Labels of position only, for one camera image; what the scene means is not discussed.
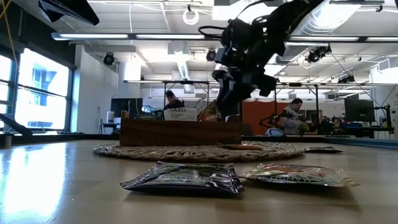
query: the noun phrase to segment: wooden table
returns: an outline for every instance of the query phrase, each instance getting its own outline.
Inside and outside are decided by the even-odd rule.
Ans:
[[[307,154],[279,163],[344,169],[350,189],[264,187],[243,181],[238,198],[131,193],[130,180],[154,162],[93,155],[110,141],[36,144],[0,150],[0,223],[397,223],[398,152],[335,146],[343,154]],[[303,146],[327,144],[297,143]],[[257,163],[235,164],[243,173]]]

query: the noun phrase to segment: woven placemat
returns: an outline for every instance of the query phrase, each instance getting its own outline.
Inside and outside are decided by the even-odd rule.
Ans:
[[[219,146],[137,146],[119,144],[94,146],[95,153],[104,156],[124,157],[148,161],[179,162],[251,162],[286,159],[305,152],[302,147],[277,142],[243,141],[243,144],[260,146],[262,150],[232,150]]]

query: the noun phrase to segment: person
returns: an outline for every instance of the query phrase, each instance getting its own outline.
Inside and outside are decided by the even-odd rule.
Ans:
[[[167,109],[172,109],[172,108],[182,108],[182,102],[178,99],[176,99],[173,91],[169,90],[166,92],[166,98],[167,101],[169,102],[166,107],[164,108],[165,110]]]
[[[285,134],[298,133],[300,124],[307,126],[305,122],[299,120],[299,110],[302,105],[303,101],[300,98],[296,98],[290,105],[284,108],[284,113],[289,115],[282,118]]]

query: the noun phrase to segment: orange wall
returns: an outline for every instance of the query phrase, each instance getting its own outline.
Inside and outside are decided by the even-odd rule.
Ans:
[[[288,103],[277,103],[277,113],[281,113],[282,110],[288,106]],[[260,126],[259,121],[275,113],[275,102],[261,102],[261,101],[250,101],[243,102],[243,123],[250,124],[253,129],[253,134],[265,135],[267,128]]]

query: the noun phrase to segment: shirt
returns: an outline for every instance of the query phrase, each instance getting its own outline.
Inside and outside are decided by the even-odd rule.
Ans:
[[[290,106],[285,107],[284,111],[292,116],[291,118],[282,118],[285,127],[285,134],[297,133],[299,131],[299,124],[302,123],[299,121],[299,114],[290,108]]]
[[[174,108],[181,108],[181,107],[183,107],[182,102],[179,101],[179,100],[175,100],[173,104],[170,104],[170,103],[167,104],[167,105],[165,106],[164,110],[167,110],[167,109],[174,109]]]

